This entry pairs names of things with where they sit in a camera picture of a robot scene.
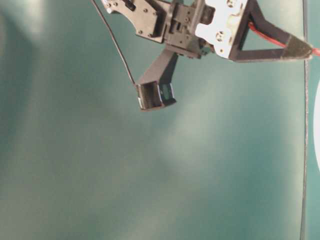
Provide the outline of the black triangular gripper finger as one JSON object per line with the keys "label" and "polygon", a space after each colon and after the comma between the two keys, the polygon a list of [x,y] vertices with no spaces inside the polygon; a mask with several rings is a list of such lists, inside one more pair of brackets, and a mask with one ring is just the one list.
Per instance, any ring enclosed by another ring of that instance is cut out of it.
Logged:
{"label": "black triangular gripper finger", "polygon": [[[277,49],[243,50],[249,29],[280,44]],[[267,21],[256,0],[249,0],[244,8],[228,59],[234,62],[268,62],[310,59],[313,47],[304,40]]]}

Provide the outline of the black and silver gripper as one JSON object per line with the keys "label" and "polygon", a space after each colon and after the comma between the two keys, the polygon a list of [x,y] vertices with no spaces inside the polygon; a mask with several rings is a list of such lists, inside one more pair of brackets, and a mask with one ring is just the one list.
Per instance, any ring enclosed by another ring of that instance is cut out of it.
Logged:
{"label": "black and silver gripper", "polygon": [[230,59],[246,0],[104,0],[109,14],[125,16],[139,37],[166,44],[189,58],[200,58],[206,48]]}

